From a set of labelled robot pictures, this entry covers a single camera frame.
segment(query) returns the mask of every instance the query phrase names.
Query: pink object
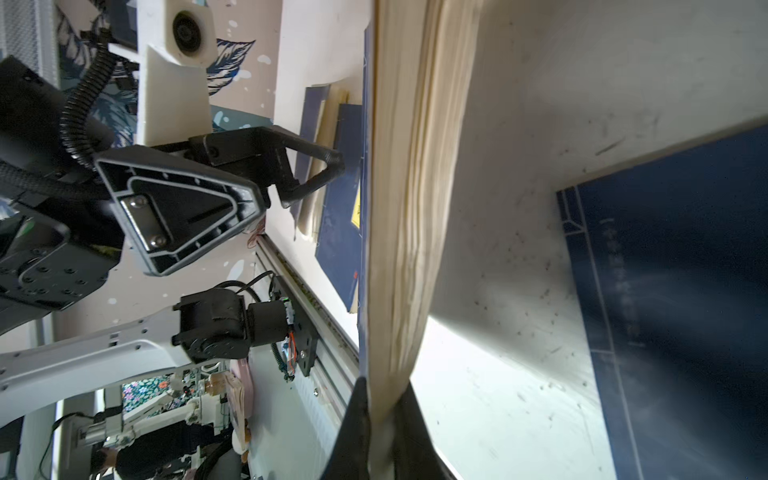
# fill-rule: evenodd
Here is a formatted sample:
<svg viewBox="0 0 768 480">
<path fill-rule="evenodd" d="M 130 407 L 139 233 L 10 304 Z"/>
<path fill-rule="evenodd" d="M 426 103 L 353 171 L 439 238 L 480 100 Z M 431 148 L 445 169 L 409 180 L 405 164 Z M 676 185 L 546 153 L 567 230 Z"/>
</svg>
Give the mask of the pink object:
<svg viewBox="0 0 768 480">
<path fill-rule="evenodd" d="M 243 411 L 250 418 L 253 415 L 253 378 L 248 359 L 230 360 L 230 371 L 243 384 Z"/>
</svg>

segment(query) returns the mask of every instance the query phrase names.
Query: wall mural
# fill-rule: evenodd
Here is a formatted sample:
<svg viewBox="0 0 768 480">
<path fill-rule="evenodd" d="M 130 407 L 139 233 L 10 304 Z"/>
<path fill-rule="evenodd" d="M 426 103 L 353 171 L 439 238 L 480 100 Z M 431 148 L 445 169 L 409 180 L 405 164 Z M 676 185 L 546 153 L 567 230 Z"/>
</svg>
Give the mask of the wall mural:
<svg viewBox="0 0 768 480">
<path fill-rule="evenodd" d="M 91 23 L 91 31 L 96 33 L 99 28 L 107 27 L 103 14 L 96 17 Z M 91 65 L 95 54 L 95 48 L 90 47 L 80 39 L 80 36 L 72 28 L 70 21 L 61 10 L 58 10 L 58 48 L 59 68 L 61 76 L 61 89 L 65 94 L 74 88 L 85 75 Z M 246 59 L 253 45 L 253 41 L 228 41 L 216 39 L 218 57 L 207 69 L 208 94 L 215 95 L 223 88 L 237 80 L 240 66 Z M 126 71 L 122 62 L 118 62 L 114 76 L 125 76 Z M 120 90 L 112 81 L 99 95 L 94 106 L 93 115 L 114 132 L 113 147 L 125 147 L 133 144 L 136 130 L 136 116 L 128 110 L 129 105 L 136 104 L 136 92 Z M 223 115 L 218 112 L 214 117 L 214 131 L 224 131 L 228 128 L 220 126 Z"/>
</svg>

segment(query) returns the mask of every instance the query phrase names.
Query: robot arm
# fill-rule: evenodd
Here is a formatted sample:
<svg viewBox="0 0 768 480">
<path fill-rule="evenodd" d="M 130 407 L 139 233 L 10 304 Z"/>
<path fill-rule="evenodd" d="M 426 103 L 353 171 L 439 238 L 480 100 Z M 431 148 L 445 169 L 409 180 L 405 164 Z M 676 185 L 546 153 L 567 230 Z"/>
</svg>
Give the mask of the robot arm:
<svg viewBox="0 0 768 480">
<path fill-rule="evenodd" d="M 300 306 L 286 308 L 290 303 L 282 299 L 245 307 L 234 291 L 213 288 L 124 326 L 0 355 L 0 427 L 61 398 L 126 379 L 213 359 L 242 359 L 251 347 L 281 342 L 289 331 L 316 345 L 311 321 Z M 300 364 L 307 376 L 314 356 L 308 349 Z"/>
<path fill-rule="evenodd" d="M 288 207 L 343 173 L 338 152 L 279 127 L 211 133 L 209 8 L 108 4 L 112 33 L 86 35 L 98 53 L 69 98 L 13 57 L 0 63 L 0 196 L 13 213 L 0 221 L 0 334 L 98 289 L 124 237 L 146 274 L 170 275 L 260 220 L 270 185 Z M 109 149 L 88 103 L 117 61 L 138 69 L 137 133 Z M 327 168 L 301 184 L 287 148 Z"/>
</svg>

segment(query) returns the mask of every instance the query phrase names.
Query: blue book cover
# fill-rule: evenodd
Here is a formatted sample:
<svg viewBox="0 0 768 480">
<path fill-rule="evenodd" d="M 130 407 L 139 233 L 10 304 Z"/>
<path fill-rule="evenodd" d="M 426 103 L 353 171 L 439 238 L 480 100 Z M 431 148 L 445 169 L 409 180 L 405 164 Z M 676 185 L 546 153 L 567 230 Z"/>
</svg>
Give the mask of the blue book cover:
<svg viewBox="0 0 768 480">
<path fill-rule="evenodd" d="M 317 129 L 320 126 L 320 118 L 323 116 L 323 105 L 328 99 L 330 85 L 309 87 L 304 91 L 304 109 L 301 112 L 301 128 L 299 136 L 304 140 L 314 142 L 317 138 Z M 296 164 L 293 166 L 293 176 L 300 182 L 306 183 L 310 175 L 312 158 L 307 154 L 296 153 Z M 291 205 L 290 213 L 293 219 L 299 217 L 301 201 Z"/>
<path fill-rule="evenodd" d="M 347 311 L 357 311 L 357 283 L 362 260 L 360 168 L 362 106 L 341 104 L 334 148 L 341 152 L 344 175 L 326 187 L 315 257 Z"/>
<path fill-rule="evenodd" d="M 767 158 L 763 126 L 557 194 L 619 480 L 768 472 Z"/>
</svg>

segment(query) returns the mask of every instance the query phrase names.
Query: cable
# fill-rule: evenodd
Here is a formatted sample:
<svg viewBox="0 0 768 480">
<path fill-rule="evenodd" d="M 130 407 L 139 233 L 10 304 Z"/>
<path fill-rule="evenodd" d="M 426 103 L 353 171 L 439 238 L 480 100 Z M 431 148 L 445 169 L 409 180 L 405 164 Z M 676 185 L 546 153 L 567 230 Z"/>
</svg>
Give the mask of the cable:
<svg viewBox="0 0 768 480">
<path fill-rule="evenodd" d="M 47 197 L 67 200 L 109 200 L 110 198 L 109 192 L 103 185 L 66 184 L 59 180 L 40 177 L 2 160 L 0 160 L 0 181 Z"/>
<path fill-rule="evenodd" d="M 229 286 L 238 286 L 240 287 L 240 290 L 237 291 L 238 293 L 245 290 L 253 298 L 254 302 L 261 302 L 261 299 L 259 298 L 258 295 L 256 295 L 256 292 L 254 292 L 249 285 L 246 285 L 245 283 L 239 280 L 226 280 L 226 281 L 223 281 L 222 283 L 219 283 L 214 288 L 227 288 Z"/>
<path fill-rule="evenodd" d="M 275 361 L 277 362 L 277 368 L 283 373 L 283 379 L 286 382 L 292 382 L 293 376 L 288 373 L 288 365 L 285 363 L 285 360 L 283 360 L 283 356 L 280 355 L 276 343 L 272 344 L 272 355 L 274 355 Z"/>
<path fill-rule="evenodd" d="M 275 273 L 274 273 L 272 270 L 267 270 L 267 271 L 266 271 L 266 272 L 264 272 L 264 273 L 260 273 L 259 275 L 257 275 L 257 277 L 256 277 L 256 278 L 254 278 L 253 280 L 251 280 L 251 281 L 250 281 L 250 282 L 248 282 L 248 283 L 245 283 L 245 286 L 244 286 L 242 289 L 240 289 L 240 292 L 242 292 L 243 290 L 245 290 L 245 287 L 246 287 L 246 286 L 253 286 L 253 285 L 254 285 L 256 282 L 258 282 L 259 280 L 263 279 L 263 278 L 264 278 L 265 276 L 267 276 L 267 275 L 275 276 Z"/>
<path fill-rule="evenodd" d="M 56 432 L 56 429 L 59 426 L 61 426 L 61 423 L 64 420 L 68 419 L 69 417 L 75 417 L 75 416 L 82 417 L 84 419 L 91 419 L 91 420 L 94 419 L 92 416 L 85 415 L 83 412 L 72 412 L 72 413 L 68 413 L 67 415 L 63 415 L 60 419 L 53 422 L 53 426 L 51 427 L 51 438 L 48 439 L 48 446 L 45 447 L 45 452 L 43 452 L 43 456 L 42 458 L 40 458 L 40 464 L 38 465 L 38 473 L 45 480 L 51 480 L 48 477 L 46 477 L 45 474 L 43 473 L 43 462 L 45 461 L 45 457 L 48 456 L 48 450 L 51 449 L 51 443 L 53 443 L 53 434 L 54 432 Z"/>
<path fill-rule="evenodd" d="M 296 338 L 293 336 L 293 332 L 289 333 L 288 337 L 290 337 L 290 342 L 293 345 L 293 347 L 291 348 L 291 350 L 293 351 L 293 361 L 290 364 L 290 369 L 291 369 L 291 374 L 294 375 L 294 374 L 296 374 L 296 360 L 297 360 L 297 358 L 296 358 L 296 351 L 297 351 L 297 348 L 296 348 Z"/>
<path fill-rule="evenodd" d="M 103 33 L 99 36 L 96 55 L 91 66 L 88 67 L 78 86 L 69 94 L 58 122 L 58 133 L 64 149 L 80 165 L 89 170 L 96 170 L 94 166 L 96 152 L 85 133 L 85 124 L 96 103 L 96 98 L 112 79 L 112 73 L 118 63 L 117 55 L 109 51 L 106 36 Z"/>
</svg>

